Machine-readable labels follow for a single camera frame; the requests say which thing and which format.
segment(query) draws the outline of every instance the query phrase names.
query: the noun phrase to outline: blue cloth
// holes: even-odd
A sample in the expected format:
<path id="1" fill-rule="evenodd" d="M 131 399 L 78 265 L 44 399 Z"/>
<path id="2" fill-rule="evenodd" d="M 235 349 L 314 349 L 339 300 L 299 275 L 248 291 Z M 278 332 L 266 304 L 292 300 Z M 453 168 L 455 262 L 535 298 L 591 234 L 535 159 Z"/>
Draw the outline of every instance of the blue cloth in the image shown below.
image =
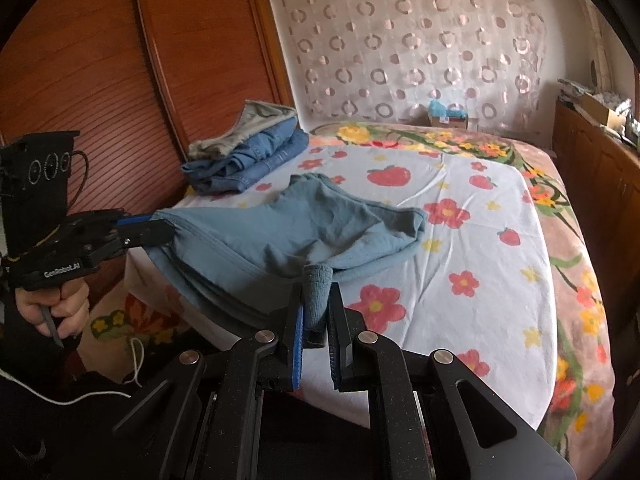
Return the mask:
<path id="1" fill-rule="evenodd" d="M 324 330 L 330 283 L 365 278 L 415 254 L 424 211 L 344 192 L 322 174 L 293 175 L 270 204 L 158 211 L 174 240 L 145 248 L 172 285 L 226 330 L 246 336 L 302 282 L 305 333 Z"/>
<path id="2" fill-rule="evenodd" d="M 293 121 L 295 126 L 297 119 L 293 118 L 269 128 L 279 130 L 278 132 L 268 133 L 268 130 L 265 130 L 255 134 L 222 160 L 186 162 L 182 165 L 182 171 L 193 189 L 198 192 L 246 191 L 271 171 L 306 150 L 309 136 L 295 128 L 291 129 L 284 142 L 278 143 L 284 136 L 284 129 L 279 127 L 290 121 Z"/>

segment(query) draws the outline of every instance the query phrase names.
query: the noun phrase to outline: floral bedsheet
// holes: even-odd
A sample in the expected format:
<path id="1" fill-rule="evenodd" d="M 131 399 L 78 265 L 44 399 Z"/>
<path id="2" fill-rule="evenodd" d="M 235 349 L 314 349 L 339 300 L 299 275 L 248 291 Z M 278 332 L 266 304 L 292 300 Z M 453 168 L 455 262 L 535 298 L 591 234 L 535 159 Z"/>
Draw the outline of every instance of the floral bedsheet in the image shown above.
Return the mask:
<path id="1" fill-rule="evenodd" d="M 556 386 L 539 432 L 587 479 L 609 454 L 613 436 L 614 373 L 598 282 L 562 179 L 542 150 L 466 130 L 400 124 L 335 123 L 316 128 L 311 145 L 357 144 L 439 152 L 517 168 L 535 204 L 552 266 L 558 317 Z"/>
<path id="2" fill-rule="evenodd" d="M 516 167 L 529 184 L 522 197 L 540 217 L 550 255 L 558 316 L 558 370 L 551 404 L 539 432 L 587 479 L 606 458 L 613 434 L 614 374 L 606 316 L 580 227 L 552 161 L 541 150 L 466 130 L 404 125 L 335 123 L 312 133 L 315 146 L 358 144 L 379 148 L 439 152 L 493 160 Z M 532 272 L 527 279 L 536 280 Z M 158 312 L 119 283 L 92 310 L 73 370 L 98 370 L 120 381 L 132 369 L 130 338 L 148 351 L 170 344 L 186 328 L 178 293 L 163 292 L 170 308 Z M 478 356 L 467 365 L 482 374 Z"/>

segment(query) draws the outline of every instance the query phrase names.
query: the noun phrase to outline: wooden wardrobe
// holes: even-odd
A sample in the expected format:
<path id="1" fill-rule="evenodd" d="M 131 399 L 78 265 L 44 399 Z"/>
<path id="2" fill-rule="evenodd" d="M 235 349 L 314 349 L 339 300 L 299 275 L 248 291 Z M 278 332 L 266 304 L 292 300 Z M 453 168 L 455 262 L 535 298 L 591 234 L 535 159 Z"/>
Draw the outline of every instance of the wooden wardrobe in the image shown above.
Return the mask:
<path id="1" fill-rule="evenodd" d="M 268 0 L 36 0 L 0 50 L 2 140 L 81 132 L 90 177 L 74 210 L 172 205 L 188 144 L 224 133 L 247 99 L 292 103 Z M 94 299 L 123 264 L 92 278 Z"/>

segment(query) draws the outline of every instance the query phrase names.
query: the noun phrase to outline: white cable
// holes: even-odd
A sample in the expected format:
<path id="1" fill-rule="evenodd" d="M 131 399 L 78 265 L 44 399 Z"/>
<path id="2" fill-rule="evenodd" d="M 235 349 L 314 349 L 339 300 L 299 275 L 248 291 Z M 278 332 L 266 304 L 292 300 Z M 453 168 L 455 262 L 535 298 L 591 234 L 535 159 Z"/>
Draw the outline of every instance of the white cable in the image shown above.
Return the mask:
<path id="1" fill-rule="evenodd" d="M 133 345 L 134 341 L 137 341 L 140 343 L 140 364 L 138 364 L 138 359 L 136 358 L 136 347 Z M 131 339 L 129 339 L 129 344 L 131 345 L 131 354 L 133 355 L 133 379 L 124 381 L 122 384 L 136 383 L 136 386 L 138 386 L 139 388 L 142 388 L 142 384 L 138 382 L 138 373 L 142 368 L 142 363 L 145 361 L 145 345 L 137 337 L 132 337 Z"/>
<path id="2" fill-rule="evenodd" d="M 129 394 L 126 394 L 126 393 L 123 393 L 123 392 L 89 392 L 88 394 L 84 394 L 83 396 L 80 396 L 77 399 L 68 400 L 67 402 L 60 402 L 59 400 L 49 399 L 48 397 L 45 397 L 44 395 L 39 394 L 36 390 L 31 388 L 30 386 L 27 386 L 23 382 L 19 381 L 15 377 L 13 377 L 11 374 L 9 374 L 9 373 L 5 372 L 4 370 L 2 370 L 2 368 L 0 368 L 0 377 L 4 377 L 8 381 L 11 381 L 12 383 L 18 384 L 18 386 L 23 387 L 25 390 L 31 392 L 33 395 L 35 395 L 37 397 L 40 397 L 42 400 L 46 400 L 47 402 L 50 402 L 51 404 L 55 404 L 57 406 L 71 406 L 72 404 L 75 404 L 76 402 L 79 402 L 80 400 L 86 399 L 87 397 L 91 397 L 91 396 L 94 396 L 94 395 L 120 395 L 120 396 L 123 396 L 123 397 L 127 397 L 127 399 L 131 398 L 131 396 Z"/>

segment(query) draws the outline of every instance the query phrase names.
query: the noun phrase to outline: finger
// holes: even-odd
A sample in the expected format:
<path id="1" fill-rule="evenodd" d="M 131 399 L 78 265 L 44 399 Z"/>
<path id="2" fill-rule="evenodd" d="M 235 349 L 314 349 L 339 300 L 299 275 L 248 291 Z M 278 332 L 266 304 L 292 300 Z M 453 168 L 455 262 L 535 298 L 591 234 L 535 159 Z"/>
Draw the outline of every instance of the finger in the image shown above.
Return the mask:
<path id="1" fill-rule="evenodd" d="M 87 288 L 88 286 L 84 280 L 84 278 L 76 278 L 75 280 L 71 280 L 70 282 L 63 283 L 60 287 L 60 299 L 66 300 L 66 298 L 70 298 L 76 292 L 79 292 L 83 288 Z"/>
<path id="2" fill-rule="evenodd" d="M 67 317 L 58 327 L 60 339 L 66 339 L 71 335 L 79 335 L 89 321 L 89 300 L 85 300 L 82 308 L 72 317 Z"/>
<path id="3" fill-rule="evenodd" d="M 37 324 L 35 327 L 36 330 L 40 332 L 44 337 L 51 337 L 51 332 L 46 323 Z"/>
<path id="4" fill-rule="evenodd" d="M 22 288 L 15 289 L 15 304 L 20 310 L 21 306 L 27 305 L 45 305 L 54 306 L 60 302 L 59 288 L 41 288 L 27 292 Z"/>
<path id="5" fill-rule="evenodd" d="M 56 306 L 52 307 L 51 315 L 54 317 L 72 317 L 78 312 L 89 296 L 89 286 L 82 282 L 80 289 L 66 300 L 60 301 Z"/>

